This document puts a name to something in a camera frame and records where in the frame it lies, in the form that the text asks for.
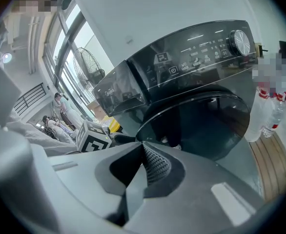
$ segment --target black washing machine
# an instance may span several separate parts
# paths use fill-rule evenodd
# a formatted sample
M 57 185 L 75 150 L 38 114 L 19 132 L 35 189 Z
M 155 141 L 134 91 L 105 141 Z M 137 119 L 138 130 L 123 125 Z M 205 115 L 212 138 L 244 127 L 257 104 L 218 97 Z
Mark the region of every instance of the black washing machine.
M 217 160 L 247 130 L 257 63 L 246 21 L 208 22 L 138 51 L 93 93 L 107 115 L 138 141 Z

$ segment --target dial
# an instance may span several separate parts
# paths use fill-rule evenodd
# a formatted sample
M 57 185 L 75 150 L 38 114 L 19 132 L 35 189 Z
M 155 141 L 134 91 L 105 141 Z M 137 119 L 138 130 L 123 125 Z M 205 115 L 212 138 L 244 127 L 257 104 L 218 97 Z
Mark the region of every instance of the dial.
M 250 43 L 247 35 L 242 30 L 233 30 L 230 34 L 230 42 L 233 50 L 242 56 L 248 56 Z

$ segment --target control panel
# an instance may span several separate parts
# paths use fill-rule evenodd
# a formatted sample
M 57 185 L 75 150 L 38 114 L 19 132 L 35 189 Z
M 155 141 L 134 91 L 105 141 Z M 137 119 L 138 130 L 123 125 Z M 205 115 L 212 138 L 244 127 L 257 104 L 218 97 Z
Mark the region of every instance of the control panel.
M 257 63 L 246 21 L 195 25 L 157 40 L 127 60 L 151 101 L 214 83 Z

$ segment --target plastic bottle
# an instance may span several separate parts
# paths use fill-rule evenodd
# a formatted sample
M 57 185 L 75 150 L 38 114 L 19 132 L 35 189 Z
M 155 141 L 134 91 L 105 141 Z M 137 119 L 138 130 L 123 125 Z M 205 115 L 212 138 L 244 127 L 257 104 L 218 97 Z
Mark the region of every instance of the plastic bottle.
M 264 108 L 269 97 L 269 92 L 265 88 L 257 88 L 258 93 L 255 96 L 254 104 L 250 112 L 250 121 L 245 133 L 245 139 L 248 142 L 255 142 L 259 139 L 263 125 L 265 124 Z
M 286 93 L 279 93 L 274 95 L 273 111 L 271 113 L 271 116 L 268 118 L 265 126 L 262 129 L 262 132 L 264 133 L 264 136 L 266 138 L 270 138 L 274 134 L 275 130 L 279 126 L 279 123 L 283 119 L 286 108 L 285 98 L 286 98 Z

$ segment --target brand logo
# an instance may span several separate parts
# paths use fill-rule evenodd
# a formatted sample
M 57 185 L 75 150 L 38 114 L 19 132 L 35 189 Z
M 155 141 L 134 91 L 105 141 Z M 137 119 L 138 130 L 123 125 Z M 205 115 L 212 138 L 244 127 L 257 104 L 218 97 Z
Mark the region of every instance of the brand logo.
M 108 91 L 105 91 L 105 95 L 110 96 L 113 92 L 115 92 L 115 90 L 110 88 L 110 89 L 108 89 Z

